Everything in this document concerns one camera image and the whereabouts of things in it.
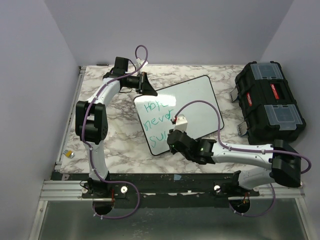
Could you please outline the white whiteboard black frame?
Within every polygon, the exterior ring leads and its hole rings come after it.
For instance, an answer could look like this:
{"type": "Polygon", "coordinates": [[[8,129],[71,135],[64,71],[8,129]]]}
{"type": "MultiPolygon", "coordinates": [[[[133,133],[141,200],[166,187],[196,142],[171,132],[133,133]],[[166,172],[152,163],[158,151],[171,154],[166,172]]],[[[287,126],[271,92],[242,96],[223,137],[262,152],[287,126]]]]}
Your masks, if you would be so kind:
{"type": "Polygon", "coordinates": [[[169,150],[167,137],[175,115],[187,120],[186,133],[203,138],[224,128],[224,121],[209,76],[203,75],[164,87],[157,96],[140,95],[133,100],[150,153],[169,150]]]}

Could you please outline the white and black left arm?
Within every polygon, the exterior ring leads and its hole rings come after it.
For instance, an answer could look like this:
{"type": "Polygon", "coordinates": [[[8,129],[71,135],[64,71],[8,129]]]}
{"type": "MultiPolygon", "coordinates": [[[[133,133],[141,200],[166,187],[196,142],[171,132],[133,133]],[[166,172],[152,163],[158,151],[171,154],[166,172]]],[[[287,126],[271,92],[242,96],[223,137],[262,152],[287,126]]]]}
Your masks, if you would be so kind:
{"type": "Polygon", "coordinates": [[[101,198],[107,197],[111,185],[106,182],[109,170],[105,161],[104,140],[108,134],[107,106],[122,88],[134,89],[138,94],[157,96],[158,93],[141,71],[142,63],[128,73],[129,59],[117,57],[114,67],[102,77],[101,86],[85,101],[75,106],[75,133],[86,149],[89,158],[89,178],[97,181],[93,191],[101,198]]]}

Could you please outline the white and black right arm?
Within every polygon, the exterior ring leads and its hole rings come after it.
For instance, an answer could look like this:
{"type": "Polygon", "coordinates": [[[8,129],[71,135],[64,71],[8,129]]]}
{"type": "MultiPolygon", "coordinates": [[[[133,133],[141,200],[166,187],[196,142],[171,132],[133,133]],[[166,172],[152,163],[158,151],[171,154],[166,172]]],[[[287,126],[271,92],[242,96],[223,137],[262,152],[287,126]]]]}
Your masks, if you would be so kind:
{"type": "Polygon", "coordinates": [[[286,151],[287,144],[282,140],[265,145],[231,145],[212,139],[195,140],[185,132],[172,130],[167,144],[172,154],[181,153],[187,160],[200,165],[236,163],[253,166],[251,170],[235,174],[230,191],[236,196],[266,184],[277,183],[289,188],[301,185],[301,156],[293,149],[286,151]]]}

